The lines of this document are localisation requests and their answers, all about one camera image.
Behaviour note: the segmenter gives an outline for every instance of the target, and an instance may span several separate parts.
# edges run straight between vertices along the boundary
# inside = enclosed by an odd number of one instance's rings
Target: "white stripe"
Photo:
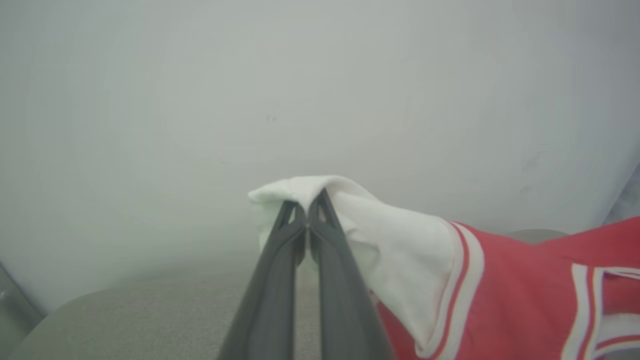
[[[438,348],[442,338],[445,336],[444,328],[447,320],[447,310],[450,306],[453,306],[451,314],[451,322],[449,324],[449,333],[447,335],[447,342],[437,357],[437,360],[453,360],[455,359],[460,342],[462,341],[462,335],[465,330],[465,324],[467,323],[467,315],[471,303],[473,302],[476,289],[482,279],[484,272],[484,252],[478,239],[464,226],[459,224],[452,224],[446,220],[442,220],[443,223],[449,228],[451,236],[455,243],[456,260],[454,261],[454,269],[445,289],[442,304],[440,305],[440,313],[436,323],[436,329],[433,337],[429,340],[429,343],[424,349],[416,346],[415,352],[419,357],[430,358]],[[461,239],[455,227],[460,229],[465,239]],[[467,272],[460,284],[460,290],[456,297],[455,303],[451,304],[451,297],[455,290],[458,278],[461,276],[463,268],[464,253],[462,247],[462,241],[466,241],[468,249],[468,267]]]
[[[631,279],[640,280],[640,269],[636,269],[636,268],[620,268],[620,267],[603,268],[603,269],[608,274],[622,276],[622,277],[629,277]]]
[[[586,277],[587,267],[584,265],[572,264],[571,274],[573,275],[573,285],[577,299],[577,309],[573,327],[569,337],[564,343],[561,360],[576,360],[580,352],[580,346],[584,341],[589,326],[589,293],[587,289]]]
[[[588,279],[593,282],[593,300],[594,300],[594,317],[593,328],[591,334],[587,334],[588,343],[587,349],[584,352],[584,359],[591,359],[591,355],[596,350],[598,330],[600,329],[600,323],[602,322],[602,276],[604,271],[601,268],[595,268],[593,270],[593,277]]]
[[[601,348],[597,350],[593,354],[593,358],[597,359],[600,356],[606,355],[609,352],[619,351],[619,350],[627,350],[630,348],[640,348],[640,341],[628,341],[626,343],[615,343],[611,344],[608,347]]]
[[[462,335],[465,331],[467,315],[484,272],[484,252],[482,246],[480,246],[480,242],[466,227],[460,224],[454,225],[462,231],[462,235],[464,235],[467,241],[469,266],[467,276],[465,276],[460,286],[458,299],[454,304],[453,314],[451,315],[451,326],[449,327],[449,337],[442,350],[442,355],[438,357],[438,360],[453,360],[456,358],[462,341]]]

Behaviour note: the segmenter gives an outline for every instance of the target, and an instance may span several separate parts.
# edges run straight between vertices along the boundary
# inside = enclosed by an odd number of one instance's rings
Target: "gray surface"
[[[296,353],[319,359],[317,279],[299,272]],[[49,315],[10,360],[215,359],[248,274],[149,282],[75,299]]]

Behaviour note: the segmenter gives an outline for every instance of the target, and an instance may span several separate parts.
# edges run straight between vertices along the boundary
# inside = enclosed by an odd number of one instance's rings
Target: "white wall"
[[[489,231],[604,219],[638,1],[3,0],[0,261],[47,311],[252,266],[246,192],[341,174]]]

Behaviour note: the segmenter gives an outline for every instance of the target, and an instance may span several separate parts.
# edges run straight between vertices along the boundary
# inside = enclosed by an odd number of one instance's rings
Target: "garment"
[[[327,188],[398,360],[594,359],[640,346],[640,219],[529,245],[381,203],[342,177],[250,193],[265,240],[283,200]]]
[[[461,251],[460,243],[452,241],[451,226],[438,217],[386,205],[343,177],[294,177],[249,193],[260,246],[284,200],[299,202],[308,211],[323,188],[366,285],[401,319],[417,346],[425,347]]]

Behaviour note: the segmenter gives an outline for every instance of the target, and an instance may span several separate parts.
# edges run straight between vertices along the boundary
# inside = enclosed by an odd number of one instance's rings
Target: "white cloth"
[[[260,249],[284,200],[309,206],[326,188],[366,285],[427,345],[454,262],[453,234],[438,217],[382,203],[340,176],[294,177],[249,193],[259,226]]]

